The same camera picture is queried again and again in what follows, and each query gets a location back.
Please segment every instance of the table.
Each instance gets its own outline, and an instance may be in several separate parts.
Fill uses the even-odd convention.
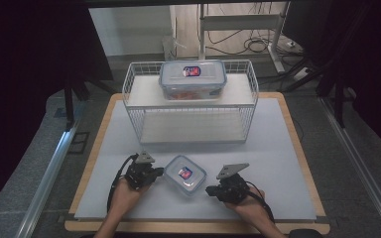
[[[259,93],[260,98],[276,98],[278,99],[283,117],[285,119],[287,129],[289,130],[289,135],[293,142],[295,152],[298,157],[299,164],[301,166],[302,173],[305,177],[306,184],[309,189],[311,199],[313,201],[317,220],[314,222],[304,222],[304,223],[277,223],[278,228],[283,233],[289,233],[293,229],[298,228],[311,228],[315,229],[321,234],[326,234],[329,232],[329,224],[326,220],[326,215],[323,210],[320,198],[318,196],[318,191],[315,186],[315,182],[312,178],[311,171],[309,169],[308,163],[306,161],[305,154],[303,152],[302,146],[299,142],[296,129],[293,125],[292,118],[287,108],[284,96],[278,92],[263,92]],[[100,125],[97,137],[95,139],[92,151],[88,158],[88,162],[84,169],[81,181],[77,188],[75,197],[71,204],[69,215],[73,217],[78,208],[78,204],[81,200],[82,195],[87,187],[88,181],[90,179],[92,170],[97,160],[97,156],[101,147],[101,143],[104,139],[107,126],[110,122],[112,115],[112,110],[115,106],[117,100],[122,100],[122,94],[114,94],[109,102],[106,113]],[[72,219],[67,219],[65,222],[65,228],[69,231],[96,231],[102,220],[86,220],[78,221]],[[163,232],[163,233],[258,233],[257,230],[248,226],[244,222],[231,222],[231,221],[201,221],[201,222],[188,222],[188,221],[125,221],[121,222],[117,228],[118,231],[127,232]]]

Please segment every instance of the human hand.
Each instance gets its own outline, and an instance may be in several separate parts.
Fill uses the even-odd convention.
[[[123,215],[135,206],[141,195],[147,191],[148,188],[150,188],[149,185],[135,190],[129,186],[125,178],[121,178],[116,184],[110,203],[110,209],[94,237],[113,237]]]
[[[250,191],[265,197],[263,190],[258,190],[251,186]],[[235,211],[244,221],[254,226],[267,238],[282,238],[283,233],[275,226],[268,216],[268,212],[262,207],[261,203],[251,196],[247,196],[238,204],[224,202],[225,206]]]

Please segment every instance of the large plastic container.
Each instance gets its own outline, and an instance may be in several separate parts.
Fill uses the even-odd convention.
[[[168,100],[216,99],[226,82],[220,60],[167,61],[160,72],[160,86]]]
[[[166,167],[165,176],[186,195],[192,196],[206,178],[206,171],[186,156],[176,156]]]

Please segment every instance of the small plastic container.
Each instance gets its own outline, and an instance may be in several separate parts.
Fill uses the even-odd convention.
[[[167,100],[217,99],[226,82],[221,60],[167,61],[160,70],[159,83]]]
[[[185,156],[176,156],[165,167],[165,176],[186,195],[192,196],[206,178],[206,171]]]

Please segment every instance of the wire rack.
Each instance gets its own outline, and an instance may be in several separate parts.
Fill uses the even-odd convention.
[[[224,60],[227,84],[216,100],[169,101],[159,85],[161,61],[132,62],[123,102],[141,144],[244,143],[258,100],[250,60]]]

